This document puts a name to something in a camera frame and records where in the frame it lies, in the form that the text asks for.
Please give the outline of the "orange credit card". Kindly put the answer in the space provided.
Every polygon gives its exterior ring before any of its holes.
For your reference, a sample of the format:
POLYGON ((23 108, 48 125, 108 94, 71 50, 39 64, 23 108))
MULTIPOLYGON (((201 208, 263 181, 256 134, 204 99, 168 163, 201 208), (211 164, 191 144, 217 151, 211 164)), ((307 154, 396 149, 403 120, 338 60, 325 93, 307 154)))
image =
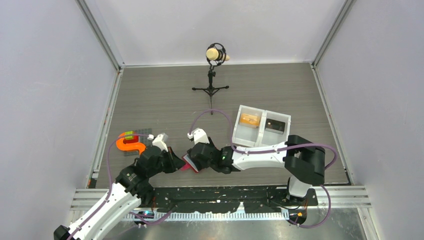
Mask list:
POLYGON ((239 124, 249 128, 258 128, 260 126, 261 116, 242 113, 239 118, 239 124))

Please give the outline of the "red card holder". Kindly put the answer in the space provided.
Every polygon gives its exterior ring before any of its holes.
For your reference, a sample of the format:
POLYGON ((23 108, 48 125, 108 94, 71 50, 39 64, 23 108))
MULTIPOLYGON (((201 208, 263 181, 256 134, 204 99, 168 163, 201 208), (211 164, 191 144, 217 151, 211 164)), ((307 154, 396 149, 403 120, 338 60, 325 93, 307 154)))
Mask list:
POLYGON ((200 170, 196 166, 195 162, 191 160, 189 154, 185 154, 181 157, 181 159, 185 162, 184 166, 180 169, 181 171, 189 170, 191 169, 195 173, 198 173, 200 170))

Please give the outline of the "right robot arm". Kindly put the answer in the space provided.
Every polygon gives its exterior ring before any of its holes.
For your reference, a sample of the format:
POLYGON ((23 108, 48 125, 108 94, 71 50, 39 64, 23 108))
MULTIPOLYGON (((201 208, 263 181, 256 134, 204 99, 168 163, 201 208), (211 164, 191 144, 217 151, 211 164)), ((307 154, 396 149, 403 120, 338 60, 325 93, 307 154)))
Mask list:
POLYGON ((325 182, 326 153, 321 145, 298 135, 290 135, 286 142, 269 146, 227 146, 218 149, 208 137, 197 141, 182 159, 194 172, 212 168, 223 174, 255 168, 282 168, 291 173, 285 198, 291 205, 299 205, 313 185, 325 182))

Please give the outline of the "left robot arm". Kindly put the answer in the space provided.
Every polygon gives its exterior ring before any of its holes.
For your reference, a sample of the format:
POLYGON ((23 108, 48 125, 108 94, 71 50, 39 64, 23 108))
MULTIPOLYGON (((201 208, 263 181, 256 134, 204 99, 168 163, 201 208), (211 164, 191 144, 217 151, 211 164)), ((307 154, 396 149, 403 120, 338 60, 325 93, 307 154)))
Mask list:
POLYGON ((106 194, 82 217, 70 226, 60 225, 53 233, 55 240, 101 240, 133 209, 150 207, 155 198, 151 177, 170 174, 185 166, 167 147, 148 146, 134 160, 122 169, 106 194))

